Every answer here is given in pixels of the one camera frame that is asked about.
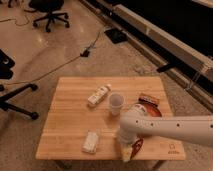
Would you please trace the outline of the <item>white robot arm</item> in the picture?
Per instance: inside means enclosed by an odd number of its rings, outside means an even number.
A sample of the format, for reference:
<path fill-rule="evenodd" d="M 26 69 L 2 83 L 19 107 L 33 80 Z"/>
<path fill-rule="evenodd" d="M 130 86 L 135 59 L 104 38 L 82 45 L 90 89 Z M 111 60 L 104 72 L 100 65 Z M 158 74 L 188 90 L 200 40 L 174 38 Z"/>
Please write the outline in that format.
<path fill-rule="evenodd" d="M 213 116 L 152 117 L 135 104 L 120 116 L 117 139 L 122 160 L 129 162 L 138 135 L 153 135 L 213 148 Z"/>

